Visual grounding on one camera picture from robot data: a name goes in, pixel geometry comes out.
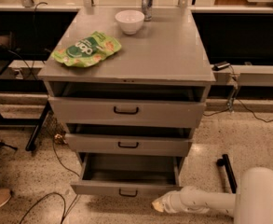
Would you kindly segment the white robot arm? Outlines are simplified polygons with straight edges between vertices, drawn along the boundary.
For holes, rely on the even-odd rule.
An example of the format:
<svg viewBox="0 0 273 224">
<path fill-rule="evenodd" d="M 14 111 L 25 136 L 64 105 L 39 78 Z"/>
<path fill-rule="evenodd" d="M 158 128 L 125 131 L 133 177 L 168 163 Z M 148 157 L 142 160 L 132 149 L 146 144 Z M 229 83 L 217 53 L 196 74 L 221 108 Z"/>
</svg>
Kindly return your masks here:
<svg viewBox="0 0 273 224">
<path fill-rule="evenodd" d="M 169 191 L 152 201 L 158 212 L 205 214 L 216 210 L 234 224 L 273 224 L 273 170 L 255 167 L 241 177 L 236 193 L 207 192 L 193 186 Z"/>
</svg>

